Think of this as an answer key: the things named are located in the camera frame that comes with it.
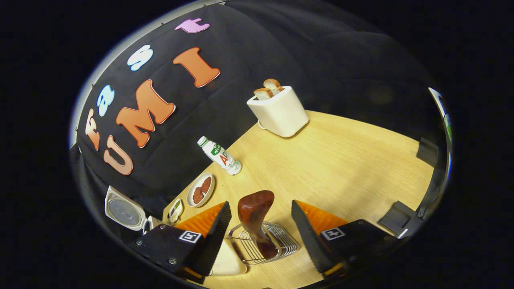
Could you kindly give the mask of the white rice cooker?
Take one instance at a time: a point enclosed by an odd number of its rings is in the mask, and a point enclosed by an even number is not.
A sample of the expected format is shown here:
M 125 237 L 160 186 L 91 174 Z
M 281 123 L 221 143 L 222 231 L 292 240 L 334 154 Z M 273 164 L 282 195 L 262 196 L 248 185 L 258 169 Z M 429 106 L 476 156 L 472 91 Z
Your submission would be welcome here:
M 154 216 L 147 216 L 143 207 L 114 187 L 109 186 L 104 199 L 104 212 L 110 219 L 143 235 L 163 222 Z

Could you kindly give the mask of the wire chopstick holder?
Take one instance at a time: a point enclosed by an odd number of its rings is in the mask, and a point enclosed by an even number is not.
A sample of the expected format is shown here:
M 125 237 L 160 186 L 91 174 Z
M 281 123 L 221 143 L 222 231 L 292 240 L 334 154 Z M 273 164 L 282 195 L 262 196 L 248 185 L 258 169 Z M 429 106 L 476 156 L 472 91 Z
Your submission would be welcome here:
M 229 230 L 228 240 L 245 265 L 253 266 L 277 261 L 293 254 L 300 248 L 299 243 L 280 225 L 263 222 L 262 232 L 270 237 L 272 243 L 276 246 L 277 253 L 273 257 L 265 258 L 262 255 L 257 245 L 252 241 L 249 232 L 241 224 Z

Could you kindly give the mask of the white drink bottle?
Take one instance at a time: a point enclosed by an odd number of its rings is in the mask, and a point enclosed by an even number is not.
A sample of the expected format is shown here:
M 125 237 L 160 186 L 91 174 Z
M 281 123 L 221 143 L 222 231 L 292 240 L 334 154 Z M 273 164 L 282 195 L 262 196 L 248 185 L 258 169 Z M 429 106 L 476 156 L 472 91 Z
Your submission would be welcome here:
M 237 175 L 242 170 L 241 162 L 234 159 L 233 156 L 218 143 L 202 136 L 198 139 L 198 146 L 202 148 L 209 159 L 217 163 L 217 165 L 224 169 L 229 175 Z

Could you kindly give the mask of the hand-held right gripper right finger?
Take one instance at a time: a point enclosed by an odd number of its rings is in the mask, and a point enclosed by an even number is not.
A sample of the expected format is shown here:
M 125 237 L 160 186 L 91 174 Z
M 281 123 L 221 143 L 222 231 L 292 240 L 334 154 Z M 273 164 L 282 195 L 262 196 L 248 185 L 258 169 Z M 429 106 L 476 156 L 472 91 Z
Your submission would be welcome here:
M 314 267 L 324 278 L 363 271 L 402 245 L 401 239 L 364 219 L 345 221 L 296 199 L 291 215 Z

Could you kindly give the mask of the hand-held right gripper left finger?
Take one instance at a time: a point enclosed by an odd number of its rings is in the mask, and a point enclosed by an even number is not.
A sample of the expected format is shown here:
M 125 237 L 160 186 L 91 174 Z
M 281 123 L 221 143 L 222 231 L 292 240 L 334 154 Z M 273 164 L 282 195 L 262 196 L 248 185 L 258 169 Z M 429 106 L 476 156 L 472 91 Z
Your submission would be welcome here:
M 178 225 L 160 224 L 128 243 L 134 253 L 177 278 L 202 284 L 231 220 L 225 201 Z

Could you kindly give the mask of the white divided bean dish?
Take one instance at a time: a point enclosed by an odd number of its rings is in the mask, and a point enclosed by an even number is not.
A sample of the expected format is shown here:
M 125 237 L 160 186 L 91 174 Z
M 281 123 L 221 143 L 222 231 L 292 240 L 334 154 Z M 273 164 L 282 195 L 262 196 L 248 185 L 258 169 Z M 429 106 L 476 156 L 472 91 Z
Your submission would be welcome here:
M 182 200 L 181 199 L 177 199 L 173 203 L 171 209 L 168 212 L 169 222 L 171 224 L 176 223 L 179 220 L 183 210 L 184 210 L 184 206 L 182 204 Z

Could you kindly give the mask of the white toaster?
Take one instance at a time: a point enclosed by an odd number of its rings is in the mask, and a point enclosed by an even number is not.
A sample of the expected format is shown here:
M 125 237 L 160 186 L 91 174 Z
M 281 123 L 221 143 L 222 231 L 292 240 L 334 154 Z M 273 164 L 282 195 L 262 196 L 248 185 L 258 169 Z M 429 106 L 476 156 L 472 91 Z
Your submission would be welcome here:
M 284 90 L 268 100 L 259 101 L 253 96 L 247 105 L 262 129 L 284 138 L 294 136 L 310 120 L 291 86 L 285 86 Z

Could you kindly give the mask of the beige round plate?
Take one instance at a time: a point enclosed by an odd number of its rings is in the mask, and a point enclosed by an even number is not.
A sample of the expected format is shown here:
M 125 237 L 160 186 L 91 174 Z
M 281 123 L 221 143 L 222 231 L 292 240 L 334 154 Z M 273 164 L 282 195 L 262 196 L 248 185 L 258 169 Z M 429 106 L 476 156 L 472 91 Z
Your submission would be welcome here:
M 196 187 L 201 187 L 202 183 L 208 176 L 212 177 L 211 187 L 210 187 L 208 193 L 206 195 L 204 195 L 204 199 L 200 203 L 194 205 L 194 203 L 192 201 L 192 196 L 194 194 L 194 190 Z M 187 194 L 187 198 L 186 198 L 187 204 L 192 208 L 199 208 L 199 207 L 202 207 L 203 205 L 205 205 L 211 199 L 211 196 L 213 195 L 213 192 L 215 189 L 215 185 L 216 185 L 216 180 L 215 180 L 215 177 L 211 173 L 203 173 L 202 175 L 198 176 L 191 183 L 190 188 L 188 190 L 188 194 Z

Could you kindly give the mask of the brown wooden spoon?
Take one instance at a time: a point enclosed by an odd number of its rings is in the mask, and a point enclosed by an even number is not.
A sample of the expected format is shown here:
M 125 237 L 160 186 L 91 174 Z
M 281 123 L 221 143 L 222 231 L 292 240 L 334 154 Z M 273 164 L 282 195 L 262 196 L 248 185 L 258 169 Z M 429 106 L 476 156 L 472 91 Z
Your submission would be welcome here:
M 261 190 L 244 196 L 237 203 L 237 214 L 241 225 L 266 259 L 277 255 L 277 247 L 262 230 L 264 218 L 274 200 L 275 195 L 272 191 Z

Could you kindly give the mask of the clear glass dish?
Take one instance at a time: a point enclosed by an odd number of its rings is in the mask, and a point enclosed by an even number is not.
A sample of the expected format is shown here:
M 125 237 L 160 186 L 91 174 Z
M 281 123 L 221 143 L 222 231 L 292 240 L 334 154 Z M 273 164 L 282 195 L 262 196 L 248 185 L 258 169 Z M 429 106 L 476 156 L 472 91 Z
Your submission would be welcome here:
M 224 238 L 208 276 L 226 277 L 246 274 L 248 267 L 242 262 L 231 242 Z

